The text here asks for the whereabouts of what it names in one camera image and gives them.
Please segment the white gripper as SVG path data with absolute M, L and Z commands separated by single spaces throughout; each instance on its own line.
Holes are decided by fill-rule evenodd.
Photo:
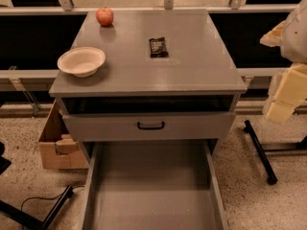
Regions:
M 283 124 L 307 99 L 307 0 L 301 0 L 282 21 L 264 34 L 260 43 L 279 47 L 283 58 L 293 63 L 281 81 L 265 112 L 267 120 Z

